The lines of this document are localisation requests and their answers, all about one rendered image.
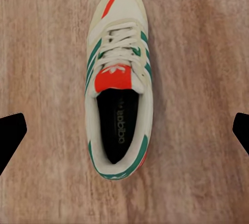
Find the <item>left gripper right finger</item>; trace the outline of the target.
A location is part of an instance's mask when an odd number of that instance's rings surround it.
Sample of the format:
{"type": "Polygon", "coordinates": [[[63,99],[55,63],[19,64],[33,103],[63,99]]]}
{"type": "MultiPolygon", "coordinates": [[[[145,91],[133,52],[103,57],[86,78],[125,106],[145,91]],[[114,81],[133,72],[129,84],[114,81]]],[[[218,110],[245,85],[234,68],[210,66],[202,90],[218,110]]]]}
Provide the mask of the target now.
{"type": "Polygon", "coordinates": [[[249,115],[237,113],[234,118],[232,131],[249,155],[249,115]]]}

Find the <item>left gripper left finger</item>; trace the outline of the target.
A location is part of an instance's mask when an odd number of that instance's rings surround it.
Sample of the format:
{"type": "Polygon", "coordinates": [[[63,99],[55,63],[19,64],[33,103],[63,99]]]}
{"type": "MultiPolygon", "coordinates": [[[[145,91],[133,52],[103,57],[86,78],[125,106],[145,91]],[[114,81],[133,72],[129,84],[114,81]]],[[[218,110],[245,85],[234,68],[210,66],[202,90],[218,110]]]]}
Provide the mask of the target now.
{"type": "Polygon", "coordinates": [[[0,175],[27,133],[22,113],[0,118],[0,175]]]}

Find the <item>gym shoe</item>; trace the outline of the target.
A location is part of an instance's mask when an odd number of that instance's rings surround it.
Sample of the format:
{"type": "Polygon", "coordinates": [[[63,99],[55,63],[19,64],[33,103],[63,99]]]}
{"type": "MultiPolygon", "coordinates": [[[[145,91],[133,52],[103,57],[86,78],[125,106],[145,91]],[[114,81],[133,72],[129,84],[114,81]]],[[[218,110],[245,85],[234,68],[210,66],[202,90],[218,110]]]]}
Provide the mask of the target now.
{"type": "Polygon", "coordinates": [[[87,36],[85,128],[90,157],[104,179],[125,179],[144,163],[152,85],[143,1],[101,0],[87,36]]]}

